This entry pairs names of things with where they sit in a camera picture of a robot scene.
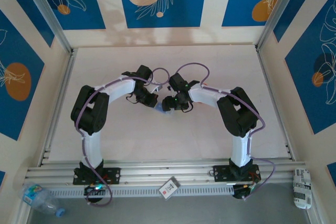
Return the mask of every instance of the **mounting plate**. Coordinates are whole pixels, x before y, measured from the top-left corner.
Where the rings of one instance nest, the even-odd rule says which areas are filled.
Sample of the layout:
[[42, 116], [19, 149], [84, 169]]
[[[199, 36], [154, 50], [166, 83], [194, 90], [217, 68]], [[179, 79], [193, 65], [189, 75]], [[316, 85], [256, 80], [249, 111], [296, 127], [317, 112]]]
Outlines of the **mounting plate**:
[[[230, 172], [230, 166], [229, 165], [215, 165], [213, 166], [213, 176], [215, 178], [215, 182], [232, 182], [237, 181], [235, 176]], [[257, 174], [259, 178], [260, 176], [260, 170], [258, 165], [252, 165], [252, 167], [249, 170], [249, 173]], [[248, 177], [243, 178], [240, 180], [242, 182], [251, 182], [253, 181], [252, 175], [249, 174]]]
[[[120, 180], [120, 168], [103, 168], [102, 178], [109, 185], [118, 185]], [[73, 185], [89, 185], [90, 183], [86, 180], [82, 180], [80, 178], [76, 178], [74, 176], [74, 180], [72, 182]]]

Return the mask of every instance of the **metal frame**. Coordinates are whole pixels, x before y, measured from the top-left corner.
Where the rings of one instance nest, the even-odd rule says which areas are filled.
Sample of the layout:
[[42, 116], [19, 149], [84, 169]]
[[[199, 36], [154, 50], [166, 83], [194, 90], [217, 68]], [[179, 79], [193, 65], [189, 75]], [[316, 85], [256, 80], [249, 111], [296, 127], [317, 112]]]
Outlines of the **metal frame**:
[[281, 131], [284, 133], [284, 135], [286, 137], [286, 140], [287, 140], [286, 148], [288, 150], [288, 154], [290, 155], [291, 160], [296, 161], [297, 160], [297, 155], [296, 155], [295, 150], [293, 150], [292, 144], [290, 143], [290, 138], [289, 138], [289, 135], [288, 135], [288, 131], [286, 130], [286, 127], [285, 127], [284, 121], [283, 121], [284, 117], [282, 116], [282, 114], [280, 113], [280, 111], [277, 107], [276, 98], [275, 98], [275, 96], [273, 94], [273, 91], [272, 91], [272, 85], [268, 80], [268, 73], [267, 73], [267, 71], [264, 67], [264, 61], [263, 61], [263, 59], [260, 55], [259, 49], [257, 49], [257, 55], [258, 55], [258, 59], [259, 59], [259, 62], [260, 62], [262, 73], [263, 73], [265, 81], [266, 81], [267, 89], [268, 89], [268, 92], [269, 92], [271, 100], [272, 100], [272, 104], [273, 104], [273, 107], [274, 107], [275, 114], [277, 116], [278, 122], [280, 123]]
[[68, 52], [72, 52], [71, 45], [65, 36], [63, 29], [56, 18], [53, 10], [51, 9], [50, 5], [48, 4], [47, 0], [33, 0], [39, 11], [41, 12], [43, 18], [49, 25], [52, 32], [55, 36], [59, 39], [59, 42], [64, 47], [65, 50]]
[[[304, 162], [293, 162], [286, 158], [270, 159], [277, 165], [277, 170], [271, 178], [272, 183], [286, 183], [293, 179], [293, 170], [305, 167]], [[261, 178], [265, 179], [272, 172], [273, 166], [264, 162], [259, 165]], [[105, 167], [119, 167], [120, 184], [118, 186], [159, 186], [175, 176], [181, 185], [218, 185], [209, 172], [214, 165], [228, 165], [227, 159], [205, 159], [199, 161], [152, 161], [152, 162], [110, 162], [105, 161]], [[26, 182], [38, 182], [48, 188], [78, 187], [72, 184], [74, 168], [78, 162], [55, 163], [44, 158], [41, 167], [31, 167], [26, 175]], [[246, 182], [223, 182], [222, 185], [244, 184]]]
[[70, 55], [70, 58], [68, 60], [68, 64], [67, 64], [66, 70], [64, 72], [62, 82], [61, 82], [61, 86], [59, 88], [58, 98], [57, 98], [57, 101], [56, 101], [56, 104], [55, 104], [55, 107], [54, 107], [54, 112], [53, 112], [53, 116], [51, 118], [50, 126], [49, 126], [48, 133], [47, 133], [47, 137], [45, 138], [45, 140], [43, 142], [43, 149], [40, 153], [37, 166], [41, 166], [43, 158], [45, 156], [46, 150], [49, 150], [50, 147], [51, 147], [51, 140], [53, 139], [54, 134], [55, 134], [55, 130], [56, 130], [57, 122], [58, 122], [58, 119], [59, 119], [60, 111], [62, 109], [63, 101], [64, 101], [64, 98], [65, 98], [65, 93], [66, 93], [66, 90], [67, 90], [67, 87], [68, 87], [68, 84], [69, 84], [72, 68], [74, 67], [77, 51], [78, 50], [75, 49], [73, 51], [73, 53]]
[[286, 6], [290, 0], [278, 0], [277, 4], [275, 5], [274, 9], [272, 10], [269, 18], [264, 26], [264, 29], [259, 37], [256, 45], [257, 50], [260, 50], [262, 45], [265, 43], [268, 36], [273, 32], [277, 22], [279, 21], [282, 13], [286, 9]]

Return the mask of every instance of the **label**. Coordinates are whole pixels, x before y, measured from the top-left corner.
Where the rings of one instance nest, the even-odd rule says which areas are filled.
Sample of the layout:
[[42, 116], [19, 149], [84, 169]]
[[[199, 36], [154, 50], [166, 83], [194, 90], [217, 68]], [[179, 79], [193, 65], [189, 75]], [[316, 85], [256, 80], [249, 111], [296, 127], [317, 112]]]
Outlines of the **label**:
[[311, 180], [306, 169], [296, 169], [294, 171], [294, 202], [302, 209], [311, 207]]
[[165, 199], [168, 199], [180, 187], [175, 177], [171, 177], [160, 189], [159, 192]]
[[31, 206], [36, 196], [43, 191], [43, 188], [39, 185], [33, 185], [29, 187], [23, 194], [22, 200]]

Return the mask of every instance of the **robotic arm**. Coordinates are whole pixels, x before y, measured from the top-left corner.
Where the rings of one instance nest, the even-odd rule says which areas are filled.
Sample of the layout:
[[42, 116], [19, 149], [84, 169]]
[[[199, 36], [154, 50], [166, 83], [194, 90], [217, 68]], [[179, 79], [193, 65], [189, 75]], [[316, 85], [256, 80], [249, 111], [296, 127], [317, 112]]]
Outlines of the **robotic arm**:
[[[98, 92], [90, 101], [91, 104], [94, 104], [85, 108], [79, 121], [79, 128], [85, 134], [84, 145], [88, 161], [98, 174], [103, 175], [100, 133], [106, 122], [108, 105], [125, 94], [132, 94], [135, 95], [137, 102], [152, 108], [155, 107], [158, 95], [154, 92], [158, 91], [160, 87], [153, 84], [144, 86], [144, 81], [131, 79], [132, 77], [140, 77], [149, 80], [150, 76], [152, 76], [152, 71], [143, 65], [137, 72], [125, 72], [119, 77], [121, 81]], [[188, 83], [178, 73], [170, 77], [169, 84], [177, 94], [163, 100], [163, 111], [174, 109], [185, 112], [189, 108], [189, 104], [193, 108], [193, 102], [201, 102], [219, 108], [225, 127], [233, 135], [232, 157], [229, 160], [231, 178], [237, 181], [246, 181], [249, 171], [253, 169], [253, 166], [255, 169], [256, 166], [253, 165], [253, 160], [248, 155], [248, 138], [250, 131], [256, 127], [258, 118], [251, 110], [229, 95], [222, 94], [217, 89], [203, 86], [198, 81]], [[71, 113], [71, 119], [75, 123], [88, 98], [101, 87], [104, 86], [82, 87]], [[237, 87], [233, 90], [225, 90], [225, 92], [233, 94], [257, 111], [242, 88]], [[97, 179], [84, 158], [80, 162], [80, 168], [75, 169], [75, 176], [79, 177], [80, 181], [85, 181], [86, 184], [95, 183]]]

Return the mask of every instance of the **cable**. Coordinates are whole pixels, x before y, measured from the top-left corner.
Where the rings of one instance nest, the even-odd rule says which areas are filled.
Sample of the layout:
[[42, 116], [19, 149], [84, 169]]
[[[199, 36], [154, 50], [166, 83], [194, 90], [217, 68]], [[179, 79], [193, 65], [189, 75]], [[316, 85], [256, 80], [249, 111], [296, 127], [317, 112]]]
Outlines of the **cable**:
[[[129, 97], [126, 97], [126, 100], [128, 100], [128, 98], [131, 98], [133, 96], [133, 93], [129, 96]], [[131, 100], [128, 100], [130, 103], [132, 104], [137, 104], [139, 103], [138, 101], [137, 102], [132, 102]]]
[[193, 104], [192, 104], [192, 103], [190, 103], [190, 106], [191, 106], [191, 109], [189, 109], [189, 110], [187, 110], [187, 111], [184, 111], [183, 109], [181, 109], [181, 110], [182, 110], [182, 112], [183, 112], [183, 113], [188, 113], [188, 112], [192, 111], [192, 110], [193, 110], [193, 108], [194, 108], [194, 106], [193, 106]]
[[206, 79], [208, 79], [208, 77], [209, 77], [209, 75], [210, 75], [210, 70], [209, 70], [209, 68], [208, 68], [206, 65], [202, 64], [202, 63], [198, 63], [198, 62], [190, 62], [190, 63], [187, 63], [187, 64], [184, 64], [184, 65], [180, 66], [180, 68], [177, 69], [176, 73], [178, 73], [182, 68], [184, 68], [184, 67], [186, 67], [186, 66], [189, 66], [189, 65], [200, 65], [200, 66], [204, 67], [204, 68], [208, 71], [208, 74], [206, 75], [206, 77], [201, 81], [201, 86], [202, 86], [202, 85], [203, 85], [203, 82], [204, 82]]
[[[235, 96], [234, 94], [231, 94], [231, 93], [228, 93], [228, 92], [225, 92], [225, 91], [222, 91], [222, 90], [218, 90], [218, 89], [214, 89], [214, 88], [210, 88], [208, 86], [201, 86], [203, 89], [207, 89], [207, 90], [210, 90], [210, 91], [214, 91], [214, 92], [219, 92], [219, 93], [222, 93], [222, 94], [225, 94], [225, 95], [228, 95], [234, 99], [236, 99], [238, 102], [240, 102], [241, 104], [243, 104], [245, 107], [247, 107], [249, 110], [251, 110], [251, 112], [261, 121], [261, 123], [263, 124], [261, 127], [259, 127], [258, 129], [254, 130], [254, 131], [250, 131], [249, 135], [248, 135], [248, 140], [247, 140], [247, 155], [252, 158], [252, 159], [255, 159], [255, 160], [259, 160], [259, 161], [263, 161], [263, 162], [267, 162], [269, 164], [271, 164], [273, 166], [273, 170], [271, 172], [271, 174], [265, 179], [265, 181], [256, 189], [253, 191], [253, 194], [259, 190], [260, 188], [262, 188], [266, 182], [273, 176], [275, 170], [276, 170], [276, 164], [273, 163], [272, 161], [270, 160], [267, 160], [267, 159], [263, 159], [263, 158], [256, 158], [256, 157], [252, 157], [251, 154], [250, 154], [250, 146], [251, 146], [251, 137], [253, 134], [257, 133], [258, 131], [261, 131], [263, 130], [265, 127], [266, 127], [266, 123], [264, 121], [264, 119], [258, 114], [257, 111], [255, 111], [250, 105], [248, 105], [246, 102], [244, 102], [242, 99], [240, 99], [239, 97]], [[250, 196], [252, 195], [252, 193], [250, 195], [248, 195], [247, 197], [244, 198], [244, 200], [246, 200], [247, 198], [249, 198]]]
[[105, 180], [104, 180], [104, 179], [97, 173], [97, 171], [95, 170], [95, 168], [90, 164], [89, 159], [88, 159], [88, 157], [87, 157], [86, 150], [85, 150], [85, 139], [86, 139], [86, 137], [85, 137], [84, 132], [81, 131], [81, 130], [79, 129], [79, 121], [80, 121], [81, 117], [83, 116], [84, 110], [85, 110], [85, 108], [88, 106], [88, 104], [90, 103], [90, 101], [93, 99], [93, 97], [95, 97], [95, 95], [96, 95], [97, 93], [99, 93], [100, 91], [106, 89], [107, 87], [109, 87], [109, 86], [111, 86], [111, 85], [113, 85], [113, 84], [115, 84], [115, 83], [117, 83], [117, 82], [119, 82], [119, 81], [124, 81], [124, 80], [134, 80], [134, 79], [136, 79], [136, 80], [141, 80], [141, 81], [144, 81], [144, 82], [146, 82], [146, 83], [153, 84], [153, 85], [157, 85], [157, 86], [165, 85], [166, 83], [169, 82], [169, 78], [170, 78], [169, 72], [168, 72], [166, 69], [164, 69], [164, 68], [157, 68], [157, 69], [162, 69], [162, 70], [164, 70], [164, 71], [167, 73], [167, 75], [168, 75], [168, 79], [167, 79], [167, 81], [165, 81], [164, 83], [155, 83], [155, 82], [147, 81], [147, 80], [142, 79], [142, 78], [140, 78], [140, 77], [125, 77], [125, 78], [121, 78], [121, 79], [117, 79], [117, 80], [111, 81], [111, 82], [109, 82], [108, 84], [106, 84], [104, 87], [101, 87], [101, 88], [97, 89], [97, 90], [96, 90], [96, 91], [95, 91], [95, 92], [88, 98], [88, 100], [87, 100], [87, 101], [85, 102], [85, 104], [83, 105], [83, 108], [82, 108], [81, 111], [79, 112], [79, 115], [78, 115], [77, 120], [76, 120], [76, 123], [75, 123], [75, 127], [76, 127], [76, 131], [78, 131], [79, 134], [80, 134], [81, 137], [82, 137], [82, 152], [83, 152], [84, 159], [85, 159], [86, 163], [88, 164], [88, 166], [90, 167], [90, 169], [93, 171], [93, 173], [94, 173], [94, 174], [98, 177], [98, 179], [99, 179], [99, 180], [100, 180], [100, 181], [107, 187], [107, 189], [108, 189], [108, 191], [109, 191], [109, 193], [110, 193], [110, 199], [109, 199], [109, 201], [108, 201], [107, 203], [104, 203], [104, 204], [92, 204], [91, 202], [88, 201], [88, 195], [87, 195], [86, 200], [87, 200], [88, 204], [90, 204], [91, 206], [95, 206], [95, 207], [104, 207], [104, 206], [107, 206], [109, 203], [111, 203], [111, 201], [112, 201], [112, 190], [111, 190], [110, 186], [106, 183], [106, 181], [105, 181]]

